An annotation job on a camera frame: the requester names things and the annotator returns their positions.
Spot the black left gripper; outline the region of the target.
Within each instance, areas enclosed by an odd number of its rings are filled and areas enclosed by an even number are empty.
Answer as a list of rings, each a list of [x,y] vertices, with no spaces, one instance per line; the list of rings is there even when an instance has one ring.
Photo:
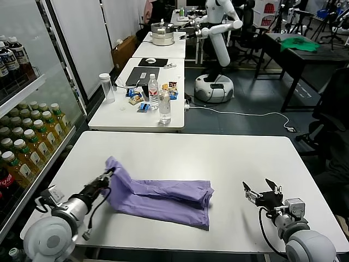
[[[89,199],[96,199],[100,191],[109,186],[109,181],[113,178],[115,171],[113,168],[106,170],[103,175],[98,176],[91,182],[84,185],[83,195]]]

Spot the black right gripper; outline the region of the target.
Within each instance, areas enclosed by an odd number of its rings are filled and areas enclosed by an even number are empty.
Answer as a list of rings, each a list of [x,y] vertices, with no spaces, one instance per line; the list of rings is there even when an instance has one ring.
[[[267,185],[272,191],[262,192],[260,194],[251,190],[251,188],[243,181],[245,197],[249,201],[255,201],[257,207],[264,207],[267,210],[274,210],[276,207],[283,206],[282,186],[278,186],[275,182],[265,179]]]

